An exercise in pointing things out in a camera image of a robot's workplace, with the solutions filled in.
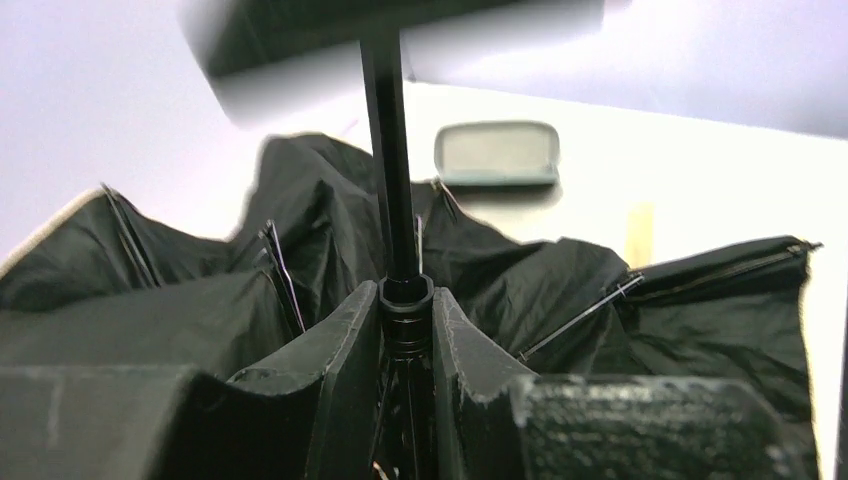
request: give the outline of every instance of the umbrella shaft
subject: umbrella shaft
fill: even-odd
[[[400,36],[376,35],[360,42],[365,99],[379,178],[380,214],[386,244],[387,276],[404,282],[418,276],[406,121],[403,107]]]

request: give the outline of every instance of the black fabric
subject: black fabric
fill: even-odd
[[[110,335],[115,343],[132,343],[144,329],[121,330],[107,326],[109,322],[129,324],[144,317],[151,305],[164,301],[167,291],[173,292],[171,288],[217,282],[239,272],[261,281],[267,267],[257,267],[264,248],[257,232],[268,219],[276,221],[307,325],[321,321],[361,282],[383,276],[377,175],[370,155],[322,135],[272,138],[258,173],[242,228],[226,243],[195,239],[151,222],[122,199],[147,264],[165,284],[179,286],[144,289],[128,261],[126,239],[120,237],[114,215],[110,217],[101,199],[90,202],[0,279],[0,324],[16,325],[0,348],[18,352],[0,355],[10,363],[30,357],[59,361],[40,349],[63,342],[85,345],[91,338],[105,343]],[[635,291],[596,310],[531,356],[527,365],[539,373],[745,380],[780,412],[787,427],[793,427],[787,430],[800,432],[807,442],[808,470],[816,471],[798,311],[809,250],[803,242],[790,237],[760,240],[630,272],[613,251],[586,242],[564,238],[518,245],[465,216],[449,195],[429,184],[413,185],[413,208],[424,221],[425,272],[437,286],[452,291],[475,326],[513,355],[577,317],[629,276],[642,273],[644,282]],[[95,297],[126,300],[135,295],[149,295],[147,303],[113,300],[115,309],[125,305],[121,312],[105,314],[95,309],[96,303],[87,303]],[[197,299],[189,300],[192,295]],[[261,291],[222,283],[214,294],[168,298],[177,305],[196,301],[193,310],[180,310],[187,317],[229,308],[233,319],[253,318],[245,312],[255,312],[260,323],[284,328],[284,314],[277,310],[281,300],[270,283]],[[208,308],[200,298],[207,299]],[[146,328],[165,332],[171,328],[166,326],[168,318],[175,315],[156,313],[160,323],[151,321]],[[32,320],[32,329],[22,327],[29,320],[12,316]],[[83,325],[96,322],[104,330],[89,336],[90,328]],[[61,328],[63,335],[48,333],[53,328]],[[198,349],[197,362],[206,368],[223,372],[252,356],[238,357],[233,352],[241,347],[227,343],[242,342],[243,335],[208,335],[196,328],[159,347],[140,341],[149,349],[144,361],[167,359],[169,349],[191,349],[197,338],[221,342],[216,355],[233,355],[227,360],[206,358],[212,350]],[[274,335],[277,340],[271,343],[287,341],[285,332]],[[38,336],[51,340],[28,340],[31,347],[25,346],[23,339]]]

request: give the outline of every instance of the umbrella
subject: umbrella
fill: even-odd
[[[3,478],[816,476],[815,245],[630,270],[515,244],[410,185],[397,39],[379,40],[374,157],[270,138],[230,241],[104,187],[5,264]]]

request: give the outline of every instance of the umbrella rib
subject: umbrella rib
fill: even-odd
[[[521,360],[522,363],[527,363],[527,359],[530,358],[531,355],[533,355],[534,353],[536,353],[539,350],[541,350],[542,348],[544,348],[545,345],[554,341],[557,337],[559,337],[560,335],[565,333],[568,329],[570,329],[571,327],[573,327],[574,325],[576,325],[577,323],[579,323],[581,320],[588,317],[589,315],[595,313],[596,311],[598,311],[604,305],[612,302],[613,300],[615,300],[619,297],[623,297],[625,294],[627,294],[628,291],[632,290],[636,285],[638,285],[644,279],[645,279],[645,277],[642,274],[638,274],[635,277],[628,280],[627,282],[625,282],[624,284],[617,285],[615,290],[612,293],[610,293],[609,295],[600,299],[599,301],[595,302],[594,304],[592,304],[586,310],[583,310],[579,315],[577,315],[576,317],[569,320],[565,325],[559,327],[552,334],[543,338],[541,341],[539,341],[535,345],[533,345],[530,348],[528,348],[527,350],[524,350],[523,352],[519,353],[518,354],[519,359]]]

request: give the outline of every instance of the white surface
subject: white surface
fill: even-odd
[[[435,136],[445,125],[529,119],[559,131],[560,192],[542,205],[463,206],[516,240],[568,236],[624,256],[628,212],[653,202],[655,261],[784,234],[822,242],[803,317],[822,478],[833,478],[848,292],[848,142],[458,87],[407,84],[405,96],[413,180],[435,176]],[[369,149],[367,121],[347,140]]]

